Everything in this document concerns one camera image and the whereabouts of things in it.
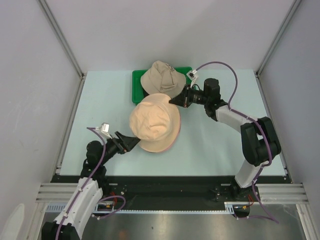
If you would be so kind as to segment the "beige smile bucket hat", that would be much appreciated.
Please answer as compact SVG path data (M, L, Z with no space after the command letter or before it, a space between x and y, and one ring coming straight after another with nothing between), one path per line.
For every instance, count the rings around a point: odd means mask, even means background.
M142 75L140 83L149 95L162 93L174 98L183 90L186 77L168 63L157 60Z

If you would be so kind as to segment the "peach embroidered bucket hat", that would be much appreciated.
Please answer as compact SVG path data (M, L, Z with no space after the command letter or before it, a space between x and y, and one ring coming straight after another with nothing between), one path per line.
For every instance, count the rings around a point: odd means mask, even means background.
M161 153L172 147L181 129L181 115L170 97L155 93L145 97L131 112L129 127L139 146L150 153Z

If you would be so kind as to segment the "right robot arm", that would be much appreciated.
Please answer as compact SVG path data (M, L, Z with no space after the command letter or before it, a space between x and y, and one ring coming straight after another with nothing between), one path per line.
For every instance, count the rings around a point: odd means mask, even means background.
M208 78L203 89L186 84L181 93L169 103L183 108L191 104L203 105L206 115L216 122L228 125L240 133L244 162L235 175L236 185L230 188L231 196L242 201L249 194L262 169L271 165L281 153L281 145L272 120L269 117L254 119L231 107L221 99L219 81Z

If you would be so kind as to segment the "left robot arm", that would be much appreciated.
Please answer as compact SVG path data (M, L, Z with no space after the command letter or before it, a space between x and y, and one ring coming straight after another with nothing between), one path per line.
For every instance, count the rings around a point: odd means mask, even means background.
M90 219L107 218L122 210L127 201L122 194L112 194L107 185L106 167L116 154L130 152L139 142L116 131L115 136L104 139L94 127L89 128L100 140L86 146L86 158L76 189L64 209L52 222L45 222L41 229L43 240L80 240Z

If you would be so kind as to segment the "green plastic tray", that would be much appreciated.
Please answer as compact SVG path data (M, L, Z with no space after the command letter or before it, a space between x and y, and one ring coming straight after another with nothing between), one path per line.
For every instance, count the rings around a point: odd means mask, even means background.
M193 70L190 66L176 67L175 70L185 76L187 84L191 83L191 80L187 77L187 73ZM141 77L146 72L146 69L134 70L132 72L131 100L135 105L139 104L145 97L141 85Z

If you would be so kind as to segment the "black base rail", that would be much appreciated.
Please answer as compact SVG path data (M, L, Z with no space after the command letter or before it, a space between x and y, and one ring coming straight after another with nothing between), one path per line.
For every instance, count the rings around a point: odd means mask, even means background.
M106 176L99 186L105 197L123 195L128 211L216 211L253 196L233 176Z

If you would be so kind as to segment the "aluminium frame post right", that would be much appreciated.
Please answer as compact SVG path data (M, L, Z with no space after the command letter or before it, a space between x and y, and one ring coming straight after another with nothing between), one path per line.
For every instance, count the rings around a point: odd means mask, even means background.
M280 27L278 28L269 48L267 49L264 57L262 58L261 63L259 64L257 70L255 71L255 75L259 78L264 71L266 65L270 61L272 55L274 54L277 46L279 45L281 39L283 38L284 34L286 33L286 30L288 29L289 25L291 24L291 21L293 20L296 12L298 11L300 5L303 3L303 0L294 0L286 13L282 23L280 24Z

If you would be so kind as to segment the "aluminium frame post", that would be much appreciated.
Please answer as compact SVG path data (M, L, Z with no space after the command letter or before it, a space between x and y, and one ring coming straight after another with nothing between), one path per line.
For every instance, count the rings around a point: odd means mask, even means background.
M81 67L80 67L80 65L79 65L79 63L78 63L70 45L69 45L56 17L54 16L48 2L46 0L37 0L36 2L38 3L45 18L47 19L54 35L56 36L60 46L62 47L62 50L65 52L66 57L70 61L73 69L75 70L77 75L80 77L80 79L82 79L84 77L84 73L81 70Z
M257 70L255 71L255 75L259 78L264 71L266 65L270 61L272 55L274 54L277 46L279 45L281 39L283 38L284 34L286 33L286 30L288 29L289 25L291 24L291 21L293 20L296 12L298 11L300 5L303 3L303 0L294 0L286 13L282 23L280 24L280 27L278 28L269 48L267 49L264 57L262 58L261 63L259 64Z

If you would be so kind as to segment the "aluminium frame post left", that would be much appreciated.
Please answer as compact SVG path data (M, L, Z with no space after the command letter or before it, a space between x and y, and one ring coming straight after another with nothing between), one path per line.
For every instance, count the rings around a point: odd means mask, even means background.
M56 17L54 16L48 2L46 0L37 0L36 2L38 3L45 18L47 19L54 35L56 36L60 46L62 47L62 50L65 52L66 57L70 61L73 69L75 70L77 75L80 77L80 79L82 79L84 77L84 73L81 70L81 67L80 67L80 65L79 65L79 63L78 63L70 45L69 45Z

